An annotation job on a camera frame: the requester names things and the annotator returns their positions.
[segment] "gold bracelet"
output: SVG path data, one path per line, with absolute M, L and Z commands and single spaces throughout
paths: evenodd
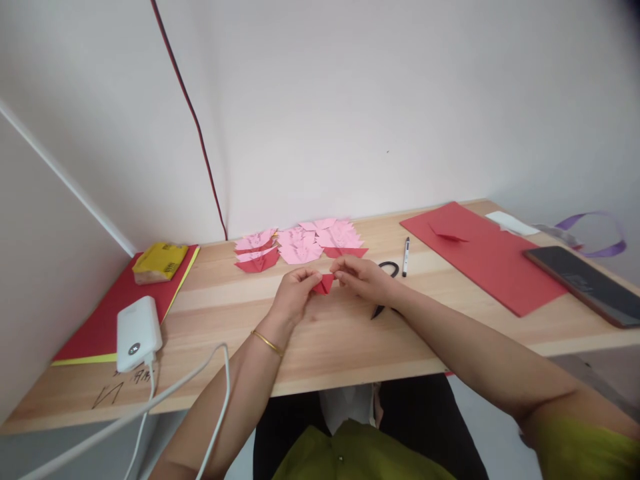
M 262 340 L 263 342 L 265 342 L 268 346 L 270 346 L 272 349 L 275 350 L 275 352 L 280 355 L 280 358 L 285 356 L 285 353 L 280 350 L 278 347 L 276 347 L 274 344 L 272 344 L 269 340 L 267 340 L 266 338 L 264 338 L 262 335 L 260 335 L 258 332 L 256 332 L 256 330 L 251 330 L 251 333 L 254 334 L 256 337 L 258 337 L 260 340 Z

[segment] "woman's left hand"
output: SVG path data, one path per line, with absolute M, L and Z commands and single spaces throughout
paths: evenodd
M 298 324 L 309 300 L 309 292 L 320 280 L 322 274 L 310 268 L 302 267 L 287 273 L 282 277 L 267 316 Z

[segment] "white power bank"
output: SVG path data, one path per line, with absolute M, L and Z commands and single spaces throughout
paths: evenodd
M 142 297 L 118 313 L 118 372 L 128 372 L 162 348 L 160 322 L 153 297 Z

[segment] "white wall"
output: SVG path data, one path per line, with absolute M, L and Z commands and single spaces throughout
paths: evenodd
M 3 1 L 0 45 L 0 98 L 138 250 L 222 238 L 148 1 Z M 224 201 L 206 104 L 197 106 Z
M 640 245 L 640 57 L 622 3 L 160 9 L 232 237 L 488 196 L 546 223 L 607 208 Z M 6 2 L 0 44 L 0 97 L 138 249 L 222 238 L 147 2 Z M 640 281 L 632 256 L 609 266 Z
M 0 423 L 128 256 L 0 115 Z

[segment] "scissors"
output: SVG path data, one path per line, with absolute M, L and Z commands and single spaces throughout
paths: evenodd
M 395 276 L 398 274 L 398 272 L 400 272 L 400 267 L 398 267 L 398 264 L 396 262 L 382 262 L 378 265 L 378 267 L 382 268 L 382 267 L 386 267 L 387 265 L 392 265 L 394 270 L 393 273 L 391 274 L 391 278 L 395 278 Z M 378 315 L 380 315 L 382 313 L 382 310 L 385 309 L 384 305 L 377 305 L 375 310 L 373 311 L 373 315 L 371 316 L 371 320 L 373 320 L 374 318 L 376 318 Z

